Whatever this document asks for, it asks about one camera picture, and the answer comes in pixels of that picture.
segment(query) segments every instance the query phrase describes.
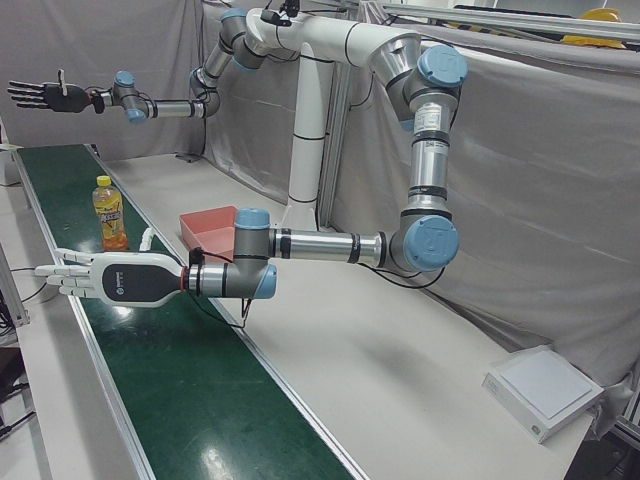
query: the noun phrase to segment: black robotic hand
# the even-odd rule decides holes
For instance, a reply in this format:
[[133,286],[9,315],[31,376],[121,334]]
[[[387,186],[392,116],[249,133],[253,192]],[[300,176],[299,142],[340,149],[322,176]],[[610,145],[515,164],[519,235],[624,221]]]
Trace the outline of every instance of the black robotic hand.
[[93,105],[96,113],[104,112],[104,101],[97,91],[87,92],[78,85],[64,81],[64,71],[58,70],[58,83],[43,84],[9,81],[11,99],[20,108],[39,108],[54,112],[82,112],[89,105]]

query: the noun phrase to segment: white robotic hand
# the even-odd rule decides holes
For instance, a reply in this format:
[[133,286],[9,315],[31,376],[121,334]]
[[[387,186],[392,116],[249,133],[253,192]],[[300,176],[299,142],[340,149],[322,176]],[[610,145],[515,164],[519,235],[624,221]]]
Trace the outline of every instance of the white robotic hand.
[[57,258],[83,265],[43,265],[35,270],[64,295],[99,298],[108,305],[155,308],[184,290],[185,267],[150,252],[85,253],[58,248]]

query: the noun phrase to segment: plastic bottle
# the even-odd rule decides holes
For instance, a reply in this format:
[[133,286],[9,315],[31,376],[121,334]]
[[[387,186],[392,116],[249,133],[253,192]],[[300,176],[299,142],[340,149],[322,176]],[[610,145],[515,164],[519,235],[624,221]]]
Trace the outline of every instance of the plastic bottle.
[[111,177],[100,175],[98,188],[93,191],[93,206],[102,226],[102,247],[110,250],[127,250],[129,240],[124,230],[122,195],[111,185]]

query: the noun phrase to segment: blue joint cap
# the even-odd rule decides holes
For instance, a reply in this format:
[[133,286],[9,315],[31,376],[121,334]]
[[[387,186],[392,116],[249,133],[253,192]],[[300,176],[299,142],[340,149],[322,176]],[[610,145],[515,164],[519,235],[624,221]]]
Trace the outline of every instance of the blue joint cap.
[[136,84],[136,77],[131,72],[120,70],[116,73],[115,82],[121,87],[133,87]]
[[275,265],[267,265],[267,268],[262,275],[260,284],[256,288],[253,298],[263,300],[265,298],[271,298],[276,294],[276,283],[278,280],[278,270]]
[[462,85],[467,78],[469,66],[455,48],[435,45],[420,55],[418,71],[433,85],[454,88]]
[[127,108],[126,113],[129,123],[133,123],[134,125],[140,125],[147,121],[147,116],[139,108]]
[[440,215],[426,215],[409,227],[404,237],[404,256],[420,272],[446,266],[458,252],[458,231]]
[[244,8],[231,8],[220,15],[220,21],[231,17],[246,17],[247,11]]
[[236,213],[236,228],[243,230],[264,230],[271,222],[269,212],[261,208],[241,208]]

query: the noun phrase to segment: black cable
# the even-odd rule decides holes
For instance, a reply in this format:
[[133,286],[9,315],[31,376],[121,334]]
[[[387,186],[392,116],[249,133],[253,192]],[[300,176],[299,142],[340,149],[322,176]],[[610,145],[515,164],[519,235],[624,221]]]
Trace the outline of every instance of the black cable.
[[453,43],[451,43],[451,42],[447,42],[446,40],[442,40],[442,39],[440,39],[440,38],[435,38],[435,37],[432,37],[432,36],[430,36],[430,35],[424,35],[424,34],[422,34],[422,35],[420,35],[420,39],[421,39],[421,40],[429,40],[430,42],[438,42],[438,43],[442,43],[442,44],[447,45],[448,47],[451,47],[451,48],[454,48],[454,47],[455,47],[455,45],[454,45]]
[[371,97],[371,92],[373,92],[373,80],[374,80],[373,74],[371,74],[371,83],[369,84],[369,92],[367,93],[367,96],[364,97],[364,100],[362,100],[361,102],[358,102],[353,105],[349,105],[349,111],[364,105],[367,102],[367,100],[369,100],[369,98]]
[[[202,15],[200,16],[200,27],[199,29],[198,27],[196,27],[198,29],[196,33],[198,36],[198,62],[200,62],[200,65],[204,65],[204,17],[205,17],[205,14],[203,10]],[[197,14],[196,14],[195,21],[196,23],[198,21]],[[209,93],[207,92],[206,103],[208,102],[209,102]],[[202,148],[200,149],[200,156],[204,157],[204,152],[207,149],[207,117],[206,115],[202,118],[202,125],[204,129],[204,134],[202,138]]]
[[300,10],[300,13],[313,15],[314,13],[346,13],[346,8],[336,8],[335,10]]
[[9,399],[9,397],[14,396],[18,392],[26,390],[27,388],[29,388],[28,383],[16,383],[9,388],[0,390],[0,403],[4,403],[5,401],[7,401],[7,399]]
[[234,323],[227,322],[224,318],[222,318],[222,317],[220,317],[218,315],[214,315],[212,312],[209,312],[209,311],[205,310],[205,308],[202,305],[200,305],[200,302],[198,302],[198,299],[196,297],[194,297],[193,294],[190,291],[187,291],[187,293],[189,294],[189,298],[191,298],[191,300],[193,300],[193,303],[196,304],[196,307],[198,307],[198,309],[202,313],[207,315],[208,317],[211,317],[214,320],[216,320],[216,321],[218,321],[220,323],[223,323],[223,324],[225,324],[225,325],[227,325],[227,326],[229,326],[231,328],[237,328],[239,330],[243,330],[244,327],[247,325],[247,318],[246,317],[243,317],[244,322],[242,323],[242,325],[236,325]]
[[7,425],[6,427],[0,428],[0,439],[2,437],[4,437],[4,436],[8,435],[9,433],[11,433],[11,430],[16,428],[22,422],[26,422],[27,420],[29,420],[29,418],[33,417],[35,414],[36,414],[36,412],[29,412],[24,417],[22,417],[20,420],[18,420],[17,422],[12,423],[11,425]]
[[45,284],[43,284],[43,285],[42,285],[38,290],[36,290],[36,291],[35,291],[35,293],[33,293],[33,294],[29,295],[27,298],[20,299],[20,301],[21,301],[22,303],[24,303],[24,302],[26,302],[27,300],[31,300],[33,297],[35,297],[37,294],[39,294],[42,290],[44,290],[44,287],[46,287],[46,286],[47,286],[47,284],[46,284],[46,283],[45,283]]
[[[462,85],[460,85],[460,88],[458,90],[458,105],[460,105],[460,98],[461,97],[462,97]],[[458,110],[460,110],[460,109],[456,107],[455,111],[453,112],[453,117],[451,117],[451,124],[449,125],[449,130],[451,130],[451,128],[453,127],[454,122],[456,121],[456,118],[458,116]]]
[[219,3],[223,4],[227,8],[234,8],[230,3],[225,2],[224,0],[202,0],[202,3],[206,5],[211,5],[212,7],[217,7]]
[[388,26],[393,25],[394,23],[396,23],[399,18],[400,18],[400,15],[389,14],[389,16],[380,25],[384,25],[384,26],[388,27]]
[[444,273],[444,270],[445,270],[445,267],[442,267],[442,269],[440,270],[440,273],[438,273],[436,278],[434,278],[429,283],[426,283],[424,285],[405,285],[405,284],[402,284],[400,282],[396,282],[395,280],[391,280],[390,278],[385,277],[381,272],[378,271],[378,269],[370,267],[369,265],[365,265],[364,263],[359,263],[358,265],[360,265],[361,267],[365,267],[365,268],[371,270],[373,273],[375,273],[379,277],[385,279],[387,282],[392,283],[393,285],[396,285],[396,286],[402,287],[402,288],[408,288],[410,290],[420,290],[420,289],[423,289],[423,288],[430,287],[431,285],[436,283],[438,280],[440,280],[440,277],[442,277],[442,274]]
[[[363,267],[368,267],[368,265],[366,265],[364,263],[358,263],[358,265],[363,266]],[[401,273],[393,272],[393,271],[387,270],[385,268],[374,268],[374,270],[376,272],[379,272],[379,273],[386,273],[388,275],[394,275],[396,277],[404,278],[404,279],[416,278],[418,275],[422,275],[422,272],[416,272],[413,275],[402,275]]]
[[273,63],[296,62],[300,59],[300,52],[293,52],[289,58],[282,58],[282,57],[278,57],[277,55],[273,55],[269,53],[267,54],[267,58],[271,60]]
[[108,88],[99,87],[97,85],[89,85],[88,87],[86,87],[84,89],[85,92],[87,92],[89,90],[97,90],[98,93],[104,93],[104,92],[108,92],[109,91]]
[[218,255],[217,253],[205,252],[204,250],[202,250],[202,254],[203,255],[207,255],[209,257],[219,258],[220,260],[224,260],[227,263],[233,263],[233,260],[231,260],[228,257],[225,257],[224,255]]
[[244,320],[244,324],[247,323],[247,317],[249,316],[249,309],[251,308],[251,302],[253,299],[251,298],[243,298],[242,299],[242,307],[240,313],[242,314],[242,319]]

